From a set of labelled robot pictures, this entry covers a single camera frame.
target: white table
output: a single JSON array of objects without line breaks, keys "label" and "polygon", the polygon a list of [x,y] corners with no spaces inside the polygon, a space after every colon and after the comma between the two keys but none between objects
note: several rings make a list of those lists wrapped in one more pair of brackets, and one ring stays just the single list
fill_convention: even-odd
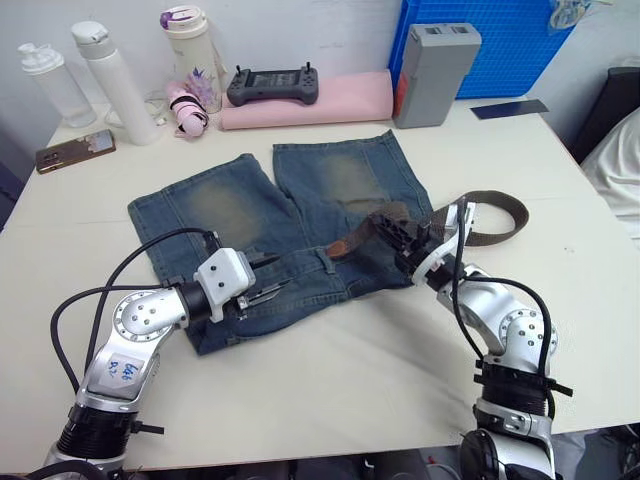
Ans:
[{"label": "white table", "polygon": [[[434,206],[474,189],[523,200],[529,225],[465,261],[527,283],[560,333],[552,375],[554,432],[640,420],[638,254],[538,115],[479,121],[456,102],[438,128],[395,130]],[[154,145],[118,150],[48,175],[34,173],[0,235],[0,472],[38,467],[73,392],[53,353],[49,319],[79,290],[101,285],[139,241],[134,198],[252,152],[272,177],[273,143],[371,137],[391,122],[209,131],[167,127]],[[95,131],[93,125],[86,131]],[[52,143],[82,131],[60,128]],[[479,227],[500,223],[481,211]],[[155,280],[145,258],[122,282]],[[121,295],[111,295],[107,315]],[[74,305],[61,338],[81,371],[96,299]],[[110,328],[105,318],[100,341]],[[178,332],[139,418],[164,436],[129,442],[126,466],[170,468],[455,444],[475,428],[474,356],[429,290],[383,291],[328,308],[266,338],[198,357]]]}]

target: handwritten label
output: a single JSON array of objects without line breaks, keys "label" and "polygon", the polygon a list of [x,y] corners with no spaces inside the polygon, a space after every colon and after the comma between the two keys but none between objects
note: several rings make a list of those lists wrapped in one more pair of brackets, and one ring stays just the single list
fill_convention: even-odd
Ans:
[{"label": "handwritten label", "polygon": [[144,361],[114,353],[100,375],[100,385],[108,388],[126,388],[134,385],[144,366]]}]

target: blue plastic crate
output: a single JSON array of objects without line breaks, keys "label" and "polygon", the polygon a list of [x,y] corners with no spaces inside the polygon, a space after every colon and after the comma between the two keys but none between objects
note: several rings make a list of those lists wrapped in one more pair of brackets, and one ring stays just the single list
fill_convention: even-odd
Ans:
[{"label": "blue plastic crate", "polygon": [[524,95],[572,29],[550,34],[549,0],[403,0],[389,70],[395,89],[413,23],[469,22],[482,47],[458,98]]}]

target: denim shorts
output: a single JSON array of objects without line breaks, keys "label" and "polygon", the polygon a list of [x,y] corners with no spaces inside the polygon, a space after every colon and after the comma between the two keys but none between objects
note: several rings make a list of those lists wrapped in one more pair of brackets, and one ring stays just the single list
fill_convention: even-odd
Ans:
[{"label": "denim shorts", "polygon": [[[232,308],[218,323],[191,325],[199,354],[275,332],[330,305],[410,281],[395,267],[394,251],[372,238],[331,260],[326,247],[390,201],[404,202],[414,219],[431,213],[391,131],[374,138],[273,146],[276,185],[250,154],[138,198],[129,214],[146,242],[181,227],[218,232],[224,246],[250,261],[279,259],[255,270],[247,292],[286,282],[278,295],[240,315]],[[161,280],[193,277],[206,260],[199,235],[174,237],[149,250]]]}]

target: pink foam pad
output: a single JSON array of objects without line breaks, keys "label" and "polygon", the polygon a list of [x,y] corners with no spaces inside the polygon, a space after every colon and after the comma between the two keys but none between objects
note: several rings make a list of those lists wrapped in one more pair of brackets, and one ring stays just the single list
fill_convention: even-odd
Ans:
[{"label": "pink foam pad", "polygon": [[393,90],[389,71],[321,78],[319,87],[320,94],[313,105],[298,100],[257,100],[234,107],[225,95],[221,127],[234,130],[391,118]]}]

